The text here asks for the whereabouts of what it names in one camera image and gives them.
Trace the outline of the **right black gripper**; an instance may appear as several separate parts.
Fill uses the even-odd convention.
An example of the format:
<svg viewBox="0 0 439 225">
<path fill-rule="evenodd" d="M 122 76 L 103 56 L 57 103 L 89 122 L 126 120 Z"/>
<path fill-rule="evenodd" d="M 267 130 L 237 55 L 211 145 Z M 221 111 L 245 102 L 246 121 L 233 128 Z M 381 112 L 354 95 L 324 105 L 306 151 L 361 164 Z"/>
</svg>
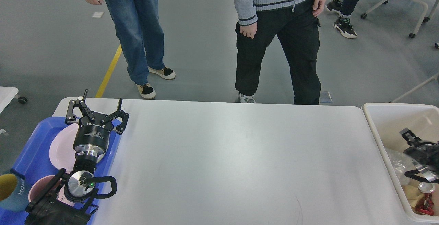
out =
<svg viewBox="0 0 439 225">
<path fill-rule="evenodd" d="M 399 134 L 406 140 L 409 148 L 404 150 L 404 154 L 411 157 L 417 163 L 426 167 L 427 172 L 419 172 L 418 170 L 406 171 L 404 175 L 413 180 L 439 184 L 438 170 L 439 170 L 439 148 L 438 142 L 422 141 L 409 128 L 404 128 Z"/>
</svg>

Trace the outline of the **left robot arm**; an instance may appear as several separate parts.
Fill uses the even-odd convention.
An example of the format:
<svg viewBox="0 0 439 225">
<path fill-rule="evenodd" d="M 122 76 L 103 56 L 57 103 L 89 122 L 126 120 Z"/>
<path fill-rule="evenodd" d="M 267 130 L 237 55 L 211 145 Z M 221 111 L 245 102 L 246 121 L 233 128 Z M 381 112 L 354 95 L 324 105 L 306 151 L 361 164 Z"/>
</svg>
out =
<svg viewBox="0 0 439 225">
<path fill-rule="evenodd" d="M 122 99 L 116 111 L 107 115 L 92 111 L 82 97 L 71 100 L 65 123 L 79 126 L 73 149 L 75 164 L 72 171 L 62 168 L 43 190 L 30 201 L 25 211 L 26 225 L 86 225 L 98 210 L 95 199 L 110 198 L 117 192 L 113 176 L 96 176 L 98 158 L 108 150 L 111 132 L 121 135 L 129 114 L 122 109 Z"/>
</svg>

